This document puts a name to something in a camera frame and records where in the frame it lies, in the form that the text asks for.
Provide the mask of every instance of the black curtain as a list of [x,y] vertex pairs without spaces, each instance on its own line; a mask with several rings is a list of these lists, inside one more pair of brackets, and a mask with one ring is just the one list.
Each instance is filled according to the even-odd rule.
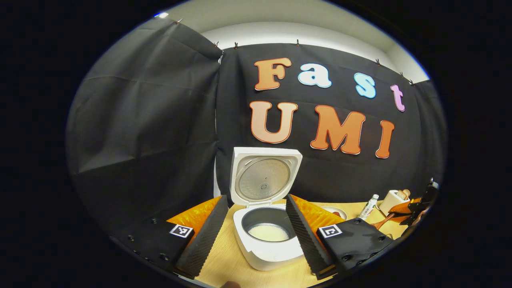
[[67,160],[81,200],[110,235],[211,199],[221,54],[156,17],[85,76],[69,114]]
[[[283,79],[274,79],[280,87],[257,91],[256,61],[288,58]],[[329,71],[332,85],[328,88],[307,86],[299,82],[301,65],[320,64]],[[376,96],[362,97],[356,91],[355,73],[371,76]],[[391,90],[398,85],[406,109],[400,112]],[[272,108],[267,114],[267,130],[279,130],[280,102],[293,102],[289,138],[278,144],[261,142],[251,132],[252,110],[249,103],[267,101]],[[365,115],[359,155],[345,154],[338,148],[317,150],[310,147],[315,140],[317,105],[335,108],[341,123],[351,111]],[[375,156],[382,128],[387,120],[395,125],[390,143],[390,156]],[[411,86],[407,79],[376,62],[347,52],[310,45],[262,44],[224,50],[217,92],[217,180],[222,194],[229,195],[229,175],[233,147],[274,147],[298,149],[303,155],[290,193],[310,201],[359,202],[373,194],[383,199],[388,190],[409,189],[413,197],[421,196],[431,177],[442,182],[447,148],[446,124],[439,98],[430,81]]]

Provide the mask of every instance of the orange letter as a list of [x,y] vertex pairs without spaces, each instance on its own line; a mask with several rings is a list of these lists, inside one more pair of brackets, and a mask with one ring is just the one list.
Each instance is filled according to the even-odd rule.
[[315,149],[325,150],[329,147],[327,144],[327,134],[331,139],[332,150],[338,149],[343,139],[347,139],[342,146],[342,152],[347,154],[359,154],[359,140],[361,138],[362,123],[366,117],[359,112],[350,112],[343,122],[339,123],[338,115],[331,106],[318,105],[315,108],[318,113],[318,130],[316,139],[311,142],[311,147]]
[[255,62],[254,66],[258,67],[259,81],[254,88],[258,91],[278,88],[279,82],[274,81],[274,75],[276,75],[278,79],[285,77],[285,68],[283,65],[290,67],[290,59],[279,58]]
[[281,126],[277,133],[267,131],[267,111],[272,104],[266,101],[253,101],[249,104],[252,109],[251,132],[261,142],[281,143],[290,136],[293,112],[298,109],[297,104],[283,102],[278,104],[281,110]]
[[375,151],[375,156],[386,159],[389,157],[389,143],[391,142],[391,132],[395,130],[395,125],[389,121],[380,122],[382,127],[382,138],[380,139],[379,150]]

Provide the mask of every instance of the ceiling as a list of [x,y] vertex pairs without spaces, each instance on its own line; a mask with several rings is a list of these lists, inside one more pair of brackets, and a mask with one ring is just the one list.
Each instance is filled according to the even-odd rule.
[[396,44],[372,24],[321,0],[190,0],[166,12],[199,33],[250,22],[292,22],[343,33],[385,53]]

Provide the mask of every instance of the plate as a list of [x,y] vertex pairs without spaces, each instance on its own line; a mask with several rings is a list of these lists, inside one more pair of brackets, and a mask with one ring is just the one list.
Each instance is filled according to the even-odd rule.
[[345,213],[345,211],[341,210],[340,208],[336,208],[333,206],[323,206],[322,209],[325,209],[331,213],[338,212],[339,215],[343,218],[343,220],[347,220],[347,213]]

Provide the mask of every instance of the white bottle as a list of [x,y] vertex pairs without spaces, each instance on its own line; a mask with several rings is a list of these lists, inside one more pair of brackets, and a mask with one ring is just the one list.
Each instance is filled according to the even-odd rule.
[[366,218],[370,215],[373,208],[375,208],[375,205],[377,204],[377,199],[379,198],[379,195],[373,194],[372,199],[366,203],[365,207],[362,209],[361,213],[359,214],[359,218],[366,220]]

